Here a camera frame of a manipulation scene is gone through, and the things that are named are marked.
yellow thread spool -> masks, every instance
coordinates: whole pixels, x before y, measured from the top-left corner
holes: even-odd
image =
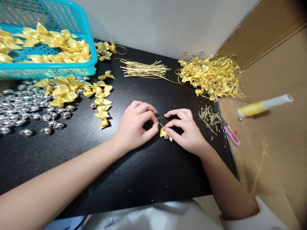
[[[293,98],[290,95],[283,95],[275,97],[270,100],[260,101],[256,103],[249,104],[238,109],[238,113],[241,117],[253,116],[258,113],[264,112],[271,109],[277,105],[283,105],[285,103],[293,102]]]

blue basket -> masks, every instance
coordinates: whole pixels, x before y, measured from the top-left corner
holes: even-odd
[[[96,73],[98,61],[96,47],[85,11],[67,0],[0,0],[0,27],[11,34],[21,33],[23,27],[36,29],[37,22],[48,31],[68,29],[85,39],[92,58],[85,63],[1,63],[0,80],[54,78],[55,76],[91,76]],[[57,54],[59,48],[39,43],[31,48],[12,50],[9,55],[15,62],[29,60],[29,54]]]

black tabletop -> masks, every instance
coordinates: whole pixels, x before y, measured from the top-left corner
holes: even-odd
[[[174,73],[179,67],[177,60],[136,49],[127,50],[125,56],[113,54],[111,61],[99,61],[96,75],[90,80],[91,83],[99,81],[97,77],[104,75],[107,70],[111,70],[111,74],[115,76],[115,80],[105,80],[114,87],[112,94],[107,97],[112,101],[109,110],[111,119],[107,128],[99,129],[101,120],[94,115],[97,110],[89,107],[95,98],[80,96],[70,103],[77,107],[73,116],[69,120],[59,119],[59,122],[67,125],[65,129],[56,130],[53,135],[44,135],[40,133],[40,129],[45,127],[45,122],[32,120],[22,127],[16,127],[13,134],[0,137],[0,194],[113,137],[125,109],[133,100],[153,105],[159,112],[157,116],[163,116],[173,109],[190,109],[205,139],[237,176],[225,133],[220,131],[217,136],[212,134],[198,116],[198,111],[205,105],[212,105],[216,110],[212,101],[196,97],[193,87],[188,83],[179,85],[163,79],[124,77],[120,67],[125,67],[125,64],[115,58],[145,64],[161,60],[162,64],[172,69],[169,79],[173,81],[177,81]],[[36,135],[28,138],[19,135],[18,132],[25,126],[35,130]],[[58,218],[209,194],[211,189],[199,158],[183,150],[175,141],[170,142],[157,134],[148,143],[111,165]]]

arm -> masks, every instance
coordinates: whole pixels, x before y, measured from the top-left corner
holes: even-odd
[[[1,228],[43,229],[112,163],[159,131],[155,113],[149,104],[132,102],[114,138],[0,196]]]
[[[191,111],[187,109],[172,110],[164,116],[170,117],[171,115],[178,115],[181,120],[174,119],[167,123],[164,127],[165,131],[185,150],[199,156],[223,218],[236,220],[257,214],[259,209],[256,201],[203,138],[193,120]],[[183,134],[176,133],[170,128],[172,126],[182,128]]]

cardboard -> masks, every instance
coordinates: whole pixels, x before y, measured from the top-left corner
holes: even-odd
[[[218,51],[237,55],[245,69],[307,23],[304,7],[297,0],[262,0]]]
[[[219,52],[236,54],[245,69],[240,83],[248,104],[283,94],[294,99],[241,123],[236,109],[246,103],[221,100],[224,116],[242,142],[233,150],[241,162],[243,185],[253,195],[268,196],[265,203],[289,229],[307,228],[307,16],[303,9],[296,1],[263,0]],[[263,141],[268,157],[263,157]]]

